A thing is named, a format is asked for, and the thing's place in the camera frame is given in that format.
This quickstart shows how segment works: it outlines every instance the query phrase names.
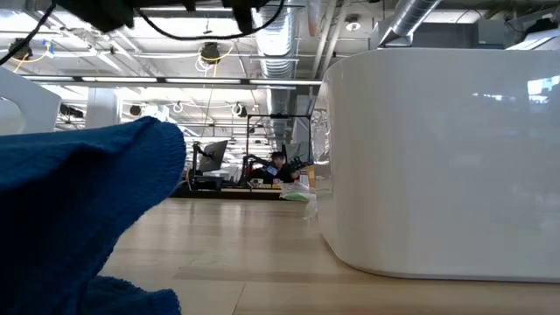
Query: person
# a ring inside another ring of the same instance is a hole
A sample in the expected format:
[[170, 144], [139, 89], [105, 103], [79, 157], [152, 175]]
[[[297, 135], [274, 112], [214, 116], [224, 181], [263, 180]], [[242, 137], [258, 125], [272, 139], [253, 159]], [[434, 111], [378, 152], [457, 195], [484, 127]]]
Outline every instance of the person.
[[273, 174], [273, 170], [269, 171], [273, 175], [272, 183], [279, 184], [279, 183], [293, 183], [299, 177], [299, 173], [297, 171], [292, 171], [286, 165], [286, 157], [282, 152], [272, 152], [270, 155], [272, 159], [272, 164], [274, 168], [276, 168], [276, 174]]

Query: yellow cable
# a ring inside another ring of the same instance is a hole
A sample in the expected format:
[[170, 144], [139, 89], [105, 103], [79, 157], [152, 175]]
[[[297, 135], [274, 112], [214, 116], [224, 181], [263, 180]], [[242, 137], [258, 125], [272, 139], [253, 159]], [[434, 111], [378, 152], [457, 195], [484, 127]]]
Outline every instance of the yellow cable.
[[21, 65], [23, 65], [24, 60], [25, 60], [25, 58], [27, 58], [27, 56], [29, 56], [29, 53], [26, 53], [25, 56], [19, 61], [19, 64], [17, 64], [16, 68], [14, 69], [14, 73], [16, 73], [19, 70]]
[[234, 50], [233, 45], [231, 45], [231, 47], [229, 47], [229, 51], [227, 51], [225, 55], [220, 56], [218, 58], [204, 58], [204, 57], [202, 57], [202, 55], [200, 53], [199, 53], [199, 55], [203, 60], [206, 60], [206, 61], [218, 61], [218, 60], [226, 58], [231, 53], [232, 50]]
[[48, 46], [46, 47], [45, 53], [43, 53], [43, 55], [42, 55], [41, 57], [37, 58], [37, 59], [25, 60], [25, 58], [27, 58], [27, 57], [24, 57], [24, 58], [21, 59], [21, 60], [15, 59], [15, 58], [12, 58], [12, 59], [13, 59], [13, 60], [17, 60], [17, 61], [19, 61], [20, 63], [33, 63], [33, 62], [37, 62], [37, 61], [42, 60], [42, 59], [49, 53], [49, 49], [50, 49], [50, 48], [51, 48], [51, 47], [48, 45]]

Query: ceiling light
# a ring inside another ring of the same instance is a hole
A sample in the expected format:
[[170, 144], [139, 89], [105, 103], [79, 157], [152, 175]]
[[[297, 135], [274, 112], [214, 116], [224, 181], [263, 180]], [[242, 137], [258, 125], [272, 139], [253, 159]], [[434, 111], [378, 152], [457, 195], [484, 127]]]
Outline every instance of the ceiling light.
[[[245, 140], [247, 138], [247, 136], [245, 135], [234, 135], [233, 138], [235, 139], [241, 139], [241, 140]], [[251, 136], [250, 140], [265, 140], [266, 136]]]
[[275, 89], [275, 90], [292, 90], [295, 91], [298, 88], [294, 85], [294, 86], [282, 86], [282, 85], [276, 85], [276, 84], [272, 84], [272, 85], [257, 85], [256, 89]]
[[272, 85], [303, 85], [303, 86], [318, 86], [321, 85], [322, 81], [320, 80], [259, 80], [259, 79], [253, 79], [253, 80], [249, 80], [250, 84], [255, 84], [255, 85], [259, 85], [259, 84], [272, 84]]
[[186, 11], [184, 6], [162, 6], [162, 7], [149, 7], [145, 8], [146, 11]]
[[287, 58], [287, 57], [274, 57], [274, 56], [249, 56], [251, 61], [292, 61], [299, 62], [299, 58]]
[[[243, 144], [227, 144], [227, 147], [229, 149], [246, 149], [247, 145], [245, 143]], [[269, 146], [264, 145], [264, 144], [255, 144], [255, 143], [250, 143], [248, 145], [249, 149], [263, 149], [263, 148], [269, 148]]]
[[132, 105], [130, 107], [130, 114], [133, 116], [140, 116], [140, 114], [142, 114], [142, 108], [140, 106], [137, 105]]
[[157, 82], [156, 78], [143, 78], [143, 77], [82, 77], [85, 82], [145, 82], [153, 83]]
[[185, 136], [186, 141], [219, 142], [231, 139], [230, 136]]
[[214, 11], [222, 12], [222, 11], [226, 11], [226, 12], [231, 12], [232, 9], [231, 8], [219, 8], [219, 7], [198, 7], [198, 8], [196, 8], [196, 11], [202, 11], [202, 12], [214, 12]]
[[360, 22], [358, 20], [360, 16], [358, 14], [350, 14], [346, 17], [345, 22], [347, 22], [346, 29], [350, 32], [356, 32], [361, 28]]
[[31, 81], [73, 81], [73, 77], [63, 76], [43, 76], [43, 75], [22, 75], [27, 80]]
[[[14, 39], [22, 36], [21, 31], [4, 31], [0, 33], [0, 39]], [[39, 32], [33, 36], [33, 39], [55, 39], [63, 38], [64, 35], [55, 32]]]
[[195, 83], [195, 84], [240, 84], [238, 79], [210, 79], [210, 78], [169, 78], [165, 79], [168, 83]]

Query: ceiling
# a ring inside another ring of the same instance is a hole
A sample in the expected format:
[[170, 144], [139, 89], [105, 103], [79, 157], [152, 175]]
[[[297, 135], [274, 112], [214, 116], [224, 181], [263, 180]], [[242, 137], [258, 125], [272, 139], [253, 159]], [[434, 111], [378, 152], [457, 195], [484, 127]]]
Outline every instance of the ceiling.
[[[469, 1], [444, 0], [433, 11], [425, 22], [429, 23], [457, 23], [471, 24], [495, 7], [496, 4], [507, 8], [511, 1]], [[555, 2], [523, 1], [519, 5], [539, 8]], [[361, 28], [348, 31], [343, 28], [336, 45], [336, 57], [332, 62], [356, 53], [363, 53], [368, 49], [368, 38], [375, 21], [390, 16], [396, 1], [387, 0], [385, 3], [369, 3], [368, 1], [353, 1], [348, 8], [348, 14], [357, 14]], [[297, 62], [295, 77], [313, 79], [312, 65], [318, 49], [319, 38], [310, 37], [307, 30], [307, 14], [305, 0], [288, 0], [290, 10], [297, 11], [297, 51], [294, 62]], [[326, 10], [323, 2], [323, 15]], [[333, 24], [337, 21], [337, 12]], [[153, 10], [152, 21], [162, 29], [181, 36], [197, 36], [211, 31], [213, 35], [228, 35], [237, 33], [236, 22], [232, 18], [212, 18], [213, 14], [198, 15], [187, 18], [186, 13], [177, 8]], [[24, 37], [37, 24], [40, 14], [26, 13], [14, 10], [0, 10], [0, 53], [7, 50], [15, 38]], [[199, 49], [202, 42], [177, 41], [165, 38], [152, 30], [140, 17], [135, 18], [134, 29], [123, 28], [110, 34], [101, 34], [91, 25], [80, 21], [63, 10], [56, 10], [47, 24], [43, 26], [31, 42], [34, 57], [38, 59], [45, 52], [48, 54], [37, 62], [22, 64], [18, 74], [40, 75], [71, 75], [71, 76], [158, 76], [158, 77], [204, 77], [215, 76], [223, 78], [260, 78], [261, 68], [258, 50], [254, 36], [239, 38], [231, 41], [219, 42], [220, 53], [229, 55], [223, 58], [215, 67], [208, 70], [197, 65]], [[12, 60], [4, 67], [15, 70], [18, 61]], [[88, 87], [58, 87], [45, 86], [54, 93], [61, 95], [64, 102], [86, 111]], [[178, 87], [120, 87], [118, 93], [123, 101], [123, 121], [136, 117], [130, 114], [130, 106], [168, 106], [172, 122], [192, 126], [192, 132], [187, 135], [211, 135], [227, 137], [245, 134], [247, 120], [232, 112], [232, 105], [240, 103], [253, 114], [268, 114], [266, 89], [211, 89], [211, 88], [178, 88]], [[64, 130], [79, 129], [83, 121], [62, 116], [60, 128]], [[213, 123], [214, 126], [224, 125], [223, 128], [203, 128], [201, 124]], [[255, 133], [264, 137], [266, 129], [257, 129]], [[270, 151], [270, 146], [263, 141], [257, 149]]]

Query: wooden floor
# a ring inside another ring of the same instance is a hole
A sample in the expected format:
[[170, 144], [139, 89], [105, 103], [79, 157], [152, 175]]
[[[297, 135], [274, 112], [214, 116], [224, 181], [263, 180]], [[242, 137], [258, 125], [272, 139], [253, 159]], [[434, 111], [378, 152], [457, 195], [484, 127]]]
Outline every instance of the wooden floor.
[[183, 314], [560, 314], [560, 285], [352, 269], [303, 213], [295, 202], [168, 199], [122, 236], [101, 273], [173, 288]]

